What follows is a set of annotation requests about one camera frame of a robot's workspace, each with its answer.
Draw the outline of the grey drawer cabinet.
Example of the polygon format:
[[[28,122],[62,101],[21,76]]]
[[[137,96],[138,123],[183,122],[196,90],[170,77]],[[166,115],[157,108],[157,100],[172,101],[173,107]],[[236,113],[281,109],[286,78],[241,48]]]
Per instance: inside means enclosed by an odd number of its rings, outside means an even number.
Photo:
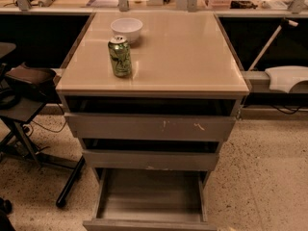
[[[97,13],[57,92],[65,113],[232,116],[249,87],[213,13],[134,11],[143,23],[131,47],[133,71],[114,76],[108,52],[119,12]],[[84,150],[219,154],[224,141],[77,138]]]

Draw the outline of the grey middle drawer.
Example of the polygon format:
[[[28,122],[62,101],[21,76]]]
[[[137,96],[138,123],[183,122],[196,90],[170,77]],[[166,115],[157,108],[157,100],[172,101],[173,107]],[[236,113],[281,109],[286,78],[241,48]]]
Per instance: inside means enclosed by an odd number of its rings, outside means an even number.
[[[218,162],[212,153],[84,150],[83,156],[91,167],[147,170],[212,171]]]

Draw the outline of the grey top drawer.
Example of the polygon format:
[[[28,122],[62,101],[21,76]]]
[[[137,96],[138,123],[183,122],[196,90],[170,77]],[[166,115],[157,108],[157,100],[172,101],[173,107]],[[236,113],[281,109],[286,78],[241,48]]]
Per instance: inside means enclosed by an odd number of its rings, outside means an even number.
[[[66,113],[76,138],[150,141],[227,141],[232,116]]]

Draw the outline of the grey open bottom drawer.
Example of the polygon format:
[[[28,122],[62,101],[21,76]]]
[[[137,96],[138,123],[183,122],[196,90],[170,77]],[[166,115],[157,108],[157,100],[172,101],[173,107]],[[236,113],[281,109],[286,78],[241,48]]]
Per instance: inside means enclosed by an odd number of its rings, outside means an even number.
[[[195,171],[104,169],[87,231],[217,231]]]

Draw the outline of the green soda can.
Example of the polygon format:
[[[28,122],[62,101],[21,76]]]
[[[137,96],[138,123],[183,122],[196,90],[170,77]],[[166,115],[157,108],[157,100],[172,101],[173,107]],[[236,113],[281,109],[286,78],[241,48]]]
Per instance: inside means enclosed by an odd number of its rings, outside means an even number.
[[[108,50],[116,77],[127,77],[132,72],[130,45],[125,36],[115,35],[108,42]]]

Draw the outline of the white bowl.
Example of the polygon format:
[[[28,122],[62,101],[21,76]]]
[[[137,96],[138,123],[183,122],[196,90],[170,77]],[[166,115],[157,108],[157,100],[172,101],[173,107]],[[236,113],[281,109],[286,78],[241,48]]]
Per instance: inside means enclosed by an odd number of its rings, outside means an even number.
[[[129,43],[137,41],[141,35],[143,23],[136,18],[119,18],[111,23],[114,35],[125,36]]]

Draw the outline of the dark brown bag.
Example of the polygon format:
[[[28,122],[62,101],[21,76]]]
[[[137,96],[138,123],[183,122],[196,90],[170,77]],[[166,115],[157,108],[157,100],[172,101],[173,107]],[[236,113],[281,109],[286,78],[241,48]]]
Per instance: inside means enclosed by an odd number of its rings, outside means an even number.
[[[16,94],[33,101],[54,101],[56,72],[50,68],[31,68],[21,64],[8,71],[4,79]]]

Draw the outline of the white curved base object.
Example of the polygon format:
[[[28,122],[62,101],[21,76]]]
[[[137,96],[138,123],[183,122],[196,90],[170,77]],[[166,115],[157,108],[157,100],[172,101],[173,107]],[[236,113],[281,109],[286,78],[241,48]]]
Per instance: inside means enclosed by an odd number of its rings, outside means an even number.
[[[297,65],[284,65],[267,68],[269,76],[269,89],[289,93],[291,89],[301,83],[308,81],[308,67]]]

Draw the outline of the white stick with black tip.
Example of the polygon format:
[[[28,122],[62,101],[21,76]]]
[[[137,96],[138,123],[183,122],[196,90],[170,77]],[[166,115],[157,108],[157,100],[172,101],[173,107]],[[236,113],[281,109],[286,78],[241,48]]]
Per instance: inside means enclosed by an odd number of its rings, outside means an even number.
[[[280,24],[277,26],[276,30],[273,32],[273,34],[270,36],[269,40],[266,42],[260,53],[257,55],[251,66],[249,67],[249,71],[253,70],[256,66],[256,64],[261,60],[263,55],[266,53],[272,42],[278,37],[281,30],[287,26],[290,27],[297,27],[298,23],[294,20],[283,18],[280,22]]]

